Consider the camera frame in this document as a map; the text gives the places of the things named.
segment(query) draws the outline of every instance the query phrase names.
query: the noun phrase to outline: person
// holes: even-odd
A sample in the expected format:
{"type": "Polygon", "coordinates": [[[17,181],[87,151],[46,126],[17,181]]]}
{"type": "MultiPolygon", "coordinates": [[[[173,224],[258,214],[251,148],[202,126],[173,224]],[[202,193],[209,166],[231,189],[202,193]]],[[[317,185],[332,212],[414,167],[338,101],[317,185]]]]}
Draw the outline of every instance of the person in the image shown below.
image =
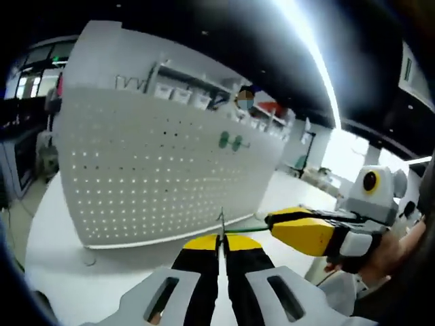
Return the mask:
{"type": "Polygon", "coordinates": [[[56,81],[56,86],[50,88],[47,92],[44,110],[49,115],[47,129],[51,132],[52,138],[50,146],[53,143],[56,146],[59,133],[59,112],[62,105],[62,91],[63,91],[63,73],[59,74],[56,81]]]}
{"type": "MultiPolygon", "coordinates": [[[[410,232],[398,238],[393,232],[388,231],[381,239],[379,246],[373,251],[367,263],[360,269],[362,281],[367,287],[374,287],[391,279],[397,270],[414,251],[421,236],[426,230],[425,217],[413,227],[410,232]]],[[[325,272],[340,270],[342,263],[330,261],[324,268],[325,272]]]]}
{"type": "Polygon", "coordinates": [[[256,88],[254,86],[241,86],[234,101],[227,102],[216,108],[215,112],[230,120],[247,123],[249,110],[254,105],[256,88]]]}

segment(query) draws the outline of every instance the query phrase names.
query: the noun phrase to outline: white floor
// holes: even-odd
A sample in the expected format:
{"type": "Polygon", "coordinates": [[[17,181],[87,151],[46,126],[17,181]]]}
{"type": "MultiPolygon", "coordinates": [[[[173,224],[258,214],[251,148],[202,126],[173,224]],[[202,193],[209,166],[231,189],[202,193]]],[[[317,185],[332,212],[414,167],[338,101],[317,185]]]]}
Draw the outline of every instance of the white floor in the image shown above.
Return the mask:
{"type": "Polygon", "coordinates": [[[1,214],[6,229],[6,240],[16,259],[24,266],[27,238],[29,237],[32,218],[46,192],[47,185],[42,180],[36,180],[21,201],[15,200],[7,210],[1,214]]]}

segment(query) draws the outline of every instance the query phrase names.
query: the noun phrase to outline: ceiling light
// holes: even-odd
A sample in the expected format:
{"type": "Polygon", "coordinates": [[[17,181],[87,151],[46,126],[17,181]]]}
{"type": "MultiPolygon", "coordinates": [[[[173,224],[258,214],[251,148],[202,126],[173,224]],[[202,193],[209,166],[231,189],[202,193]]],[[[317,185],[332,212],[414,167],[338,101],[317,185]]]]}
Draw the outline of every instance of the ceiling light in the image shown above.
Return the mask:
{"type": "Polygon", "coordinates": [[[311,56],[319,70],[322,81],[328,93],[329,101],[334,116],[335,128],[341,129],[340,114],[338,112],[338,103],[335,97],[334,88],[328,74],[325,62],[321,56],[319,47],[315,41],[314,35],[311,32],[308,22],[305,20],[303,13],[299,10],[294,0],[273,0],[275,5],[283,12],[285,18],[293,26],[300,39],[305,43],[310,51],[311,56]]]}
{"type": "Polygon", "coordinates": [[[432,156],[426,156],[425,158],[416,158],[415,160],[405,161],[405,163],[408,163],[408,165],[420,164],[420,163],[430,162],[431,159],[432,156]]]}

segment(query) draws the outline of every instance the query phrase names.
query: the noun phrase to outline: human hand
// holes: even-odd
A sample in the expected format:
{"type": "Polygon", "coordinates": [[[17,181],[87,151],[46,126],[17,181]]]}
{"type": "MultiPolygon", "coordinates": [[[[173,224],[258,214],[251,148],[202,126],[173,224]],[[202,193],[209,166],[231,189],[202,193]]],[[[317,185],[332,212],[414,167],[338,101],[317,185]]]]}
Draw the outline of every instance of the human hand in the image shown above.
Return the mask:
{"type": "Polygon", "coordinates": [[[151,320],[148,321],[148,323],[150,323],[151,325],[158,325],[160,324],[160,321],[162,320],[162,315],[161,313],[157,312],[152,318],[151,320]]]}
{"type": "MultiPolygon", "coordinates": [[[[385,233],[381,239],[381,243],[373,251],[367,264],[358,272],[362,281],[370,287],[379,284],[382,280],[389,280],[391,274],[399,268],[414,251],[425,230],[426,225],[421,222],[416,224],[415,227],[400,240],[391,232],[385,233]]],[[[341,264],[334,265],[329,263],[324,268],[324,271],[331,272],[340,269],[341,264]]]]}

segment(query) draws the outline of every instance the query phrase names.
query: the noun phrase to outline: red object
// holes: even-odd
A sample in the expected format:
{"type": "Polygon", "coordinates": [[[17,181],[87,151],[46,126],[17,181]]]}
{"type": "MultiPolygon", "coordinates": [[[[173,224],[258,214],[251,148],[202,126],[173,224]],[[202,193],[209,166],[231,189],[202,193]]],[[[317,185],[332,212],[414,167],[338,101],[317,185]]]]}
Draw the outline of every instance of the red object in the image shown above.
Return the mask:
{"type": "Polygon", "coordinates": [[[62,86],[63,86],[63,75],[61,74],[59,76],[59,81],[57,85],[57,95],[59,95],[59,97],[62,97],[62,86]]]}
{"type": "Polygon", "coordinates": [[[275,110],[275,115],[277,117],[283,117],[285,114],[285,108],[276,102],[260,102],[258,103],[258,106],[269,113],[273,113],[273,110],[275,110]]]}

